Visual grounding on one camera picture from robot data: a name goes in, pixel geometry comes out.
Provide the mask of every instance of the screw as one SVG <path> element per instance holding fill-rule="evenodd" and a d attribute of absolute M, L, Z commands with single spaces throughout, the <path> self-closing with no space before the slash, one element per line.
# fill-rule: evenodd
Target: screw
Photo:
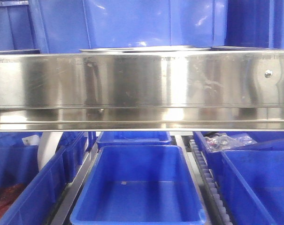
<path fill-rule="evenodd" d="M 272 72 L 271 70 L 267 69 L 267 70 L 265 71 L 265 77 L 266 77 L 266 78 L 270 78 L 272 75 L 273 75 L 273 72 Z"/>

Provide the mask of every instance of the blue plastic crate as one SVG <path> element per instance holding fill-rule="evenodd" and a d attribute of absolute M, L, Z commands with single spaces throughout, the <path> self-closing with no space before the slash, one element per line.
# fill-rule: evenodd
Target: blue plastic crate
<path fill-rule="evenodd" d="M 4 214 L 0 225 L 41 225 L 61 195 L 65 171 L 60 149 L 38 172 L 37 146 L 0 147 L 0 187 L 28 185 Z"/>
<path fill-rule="evenodd" d="M 226 45 L 284 48 L 284 0 L 229 0 Z"/>
<path fill-rule="evenodd" d="M 284 151 L 225 151 L 222 195 L 237 224 L 284 225 Z"/>
<path fill-rule="evenodd" d="M 63 132 L 61 139 L 58 143 L 59 146 L 69 146 L 72 144 L 78 135 L 81 135 L 83 132 L 80 131 L 66 131 Z"/>
<path fill-rule="evenodd" d="M 42 53 L 223 45 L 227 0 L 29 0 Z"/>
<path fill-rule="evenodd" d="M 67 182 L 73 181 L 80 165 L 83 163 L 87 139 L 88 137 L 85 136 L 85 132 L 79 132 L 72 144 L 65 148 L 63 163 Z"/>
<path fill-rule="evenodd" d="M 97 139 L 99 149 L 107 145 L 163 145 L 170 143 L 170 133 L 166 131 L 104 131 Z"/>
<path fill-rule="evenodd" d="M 74 225 L 206 221 L 177 146 L 106 146 L 74 207 Z"/>
<path fill-rule="evenodd" d="M 0 147 L 38 145 L 42 132 L 0 132 Z"/>
<path fill-rule="evenodd" d="M 87 145 L 87 149 L 86 151 L 90 151 L 93 147 L 93 145 L 96 143 L 96 131 L 89 131 L 86 132 L 87 133 L 87 137 L 88 137 L 88 145 Z"/>
<path fill-rule="evenodd" d="M 222 179 L 223 165 L 221 162 L 221 151 L 211 151 L 203 134 L 206 132 L 194 132 L 194 139 L 206 157 L 207 165 L 213 170 L 213 175 L 217 181 Z M 225 132 L 228 136 L 247 133 L 257 143 L 235 147 L 228 150 L 284 150 L 284 132 Z"/>
<path fill-rule="evenodd" d="M 0 1 L 0 51 L 34 49 L 35 32 L 27 1 Z"/>

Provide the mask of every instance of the plastic bag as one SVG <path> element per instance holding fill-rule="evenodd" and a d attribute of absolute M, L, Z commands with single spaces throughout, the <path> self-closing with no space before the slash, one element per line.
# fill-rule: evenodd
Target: plastic bag
<path fill-rule="evenodd" d="M 205 137 L 212 151 L 221 151 L 235 147 L 257 143 L 247 133 L 228 136 L 226 133 L 217 133 L 212 137 Z"/>

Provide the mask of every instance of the stainless steel shelf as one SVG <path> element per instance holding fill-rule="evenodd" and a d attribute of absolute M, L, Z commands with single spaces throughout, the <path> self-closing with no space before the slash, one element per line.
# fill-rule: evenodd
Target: stainless steel shelf
<path fill-rule="evenodd" d="M 0 55 L 0 131 L 284 130 L 284 50 Z"/>

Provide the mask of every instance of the red material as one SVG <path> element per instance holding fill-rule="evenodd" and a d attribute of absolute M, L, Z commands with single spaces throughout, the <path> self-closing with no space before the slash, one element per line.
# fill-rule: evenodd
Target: red material
<path fill-rule="evenodd" d="M 9 207 L 14 203 L 18 196 L 25 189 L 24 184 L 16 184 L 11 187 L 0 187 L 0 219 Z"/>

